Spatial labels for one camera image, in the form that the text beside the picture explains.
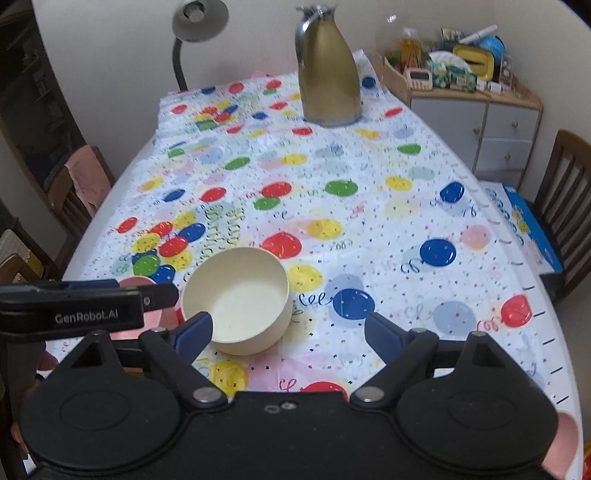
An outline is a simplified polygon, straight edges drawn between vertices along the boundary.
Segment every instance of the beige bowl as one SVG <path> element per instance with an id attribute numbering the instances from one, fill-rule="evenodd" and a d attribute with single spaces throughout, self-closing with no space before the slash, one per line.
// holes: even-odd
<path id="1" fill-rule="evenodd" d="M 252 355 L 275 343 L 291 319 L 287 271 L 266 250 L 224 250 L 200 265 L 181 296 L 185 319 L 209 312 L 212 342 L 231 355 Z"/>

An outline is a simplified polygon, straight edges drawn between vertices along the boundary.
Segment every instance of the lamp shade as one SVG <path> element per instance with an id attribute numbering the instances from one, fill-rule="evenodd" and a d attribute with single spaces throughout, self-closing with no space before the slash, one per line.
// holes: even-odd
<path id="1" fill-rule="evenodd" d="M 184 0 L 174 11 L 173 32 L 181 41 L 206 41 L 222 32 L 228 18 L 222 0 Z"/>

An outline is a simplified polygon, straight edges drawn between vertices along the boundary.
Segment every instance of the yellow balloon print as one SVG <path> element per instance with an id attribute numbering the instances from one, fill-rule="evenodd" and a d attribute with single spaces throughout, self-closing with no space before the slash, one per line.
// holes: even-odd
<path id="1" fill-rule="evenodd" d="M 131 249 L 133 250 L 134 254 L 143 254 L 155 248 L 159 243 L 159 234 L 146 233 L 135 241 Z"/>
<path id="2" fill-rule="evenodd" d="M 216 107 L 220 110 L 225 110 L 232 105 L 233 103 L 230 100 L 220 100 L 218 103 L 216 103 Z"/>
<path id="3" fill-rule="evenodd" d="M 343 233 L 343 227 L 332 218 L 312 220 L 306 227 L 306 232 L 318 240 L 332 240 Z"/>
<path id="4" fill-rule="evenodd" d="M 150 190 L 153 190 L 154 188 L 156 188 L 159 185 L 162 185 L 164 179 L 162 177 L 156 177 L 152 180 L 148 180 L 146 183 L 142 184 L 139 189 L 142 192 L 148 192 Z"/>
<path id="5" fill-rule="evenodd" d="M 264 135 L 267 133 L 267 130 L 264 130 L 263 128 L 257 128 L 256 130 L 253 130 L 250 134 L 245 135 L 245 138 L 256 138 L 256 137 L 260 137 L 261 135 Z"/>
<path id="6" fill-rule="evenodd" d="M 237 391 L 245 390 L 248 385 L 246 369 L 233 360 L 222 360 L 210 367 L 209 378 L 226 395 L 234 396 Z"/>
<path id="7" fill-rule="evenodd" d="M 308 157 L 299 153 L 290 153 L 281 159 L 284 165 L 303 165 L 308 161 Z"/>
<path id="8" fill-rule="evenodd" d="M 311 265 L 298 265 L 287 271 L 291 290 L 296 293 L 317 290 L 322 286 L 322 273 Z"/>
<path id="9" fill-rule="evenodd" d="M 413 188 L 413 183 L 409 179 L 398 176 L 388 177 L 386 185 L 397 192 L 407 192 Z"/>
<path id="10" fill-rule="evenodd" d="M 406 201 L 404 199 L 390 199 L 384 206 L 384 213 L 390 219 L 402 220 L 403 218 L 414 215 L 419 210 L 413 200 Z"/>
<path id="11" fill-rule="evenodd" d="M 376 130 L 367 130 L 366 128 L 358 128 L 355 131 L 359 135 L 363 135 L 365 138 L 369 138 L 370 140 L 378 140 L 379 139 L 379 132 Z"/>
<path id="12" fill-rule="evenodd" d="M 209 113 L 199 113 L 193 117 L 193 121 L 195 122 L 206 122 L 207 120 L 211 120 L 213 117 Z"/>
<path id="13" fill-rule="evenodd" d="M 176 271 L 184 270 L 187 268 L 193 260 L 193 255 L 189 250 L 184 250 L 174 257 L 166 259 L 166 263 L 172 265 Z"/>
<path id="14" fill-rule="evenodd" d="M 197 220 L 197 214 L 192 210 L 188 210 L 183 213 L 179 213 L 173 220 L 173 227 L 176 230 L 182 230 L 186 226 L 192 225 Z"/>

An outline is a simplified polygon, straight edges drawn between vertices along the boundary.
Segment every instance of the globe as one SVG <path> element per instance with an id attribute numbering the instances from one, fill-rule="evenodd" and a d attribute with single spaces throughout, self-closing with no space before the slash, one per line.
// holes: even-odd
<path id="1" fill-rule="evenodd" d="M 478 47 L 488 50 L 492 53 L 492 56 L 495 58 L 496 66 L 501 64 L 501 57 L 506 52 L 506 50 L 504 43 L 499 37 L 485 37 L 480 40 Z"/>

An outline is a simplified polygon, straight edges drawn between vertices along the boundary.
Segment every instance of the drawer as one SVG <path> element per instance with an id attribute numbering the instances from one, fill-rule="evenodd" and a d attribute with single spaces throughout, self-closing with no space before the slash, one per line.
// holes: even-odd
<path id="1" fill-rule="evenodd" d="M 532 142 L 483 138 L 476 170 L 520 170 L 525 168 Z"/>
<path id="2" fill-rule="evenodd" d="M 485 137 L 533 140 L 538 124 L 537 110 L 491 103 L 486 116 Z"/>
<path id="3" fill-rule="evenodd" d="M 475 177 L 482 181 L 497 181 L 517 188 L 523 170 L 476 170 Z"/>

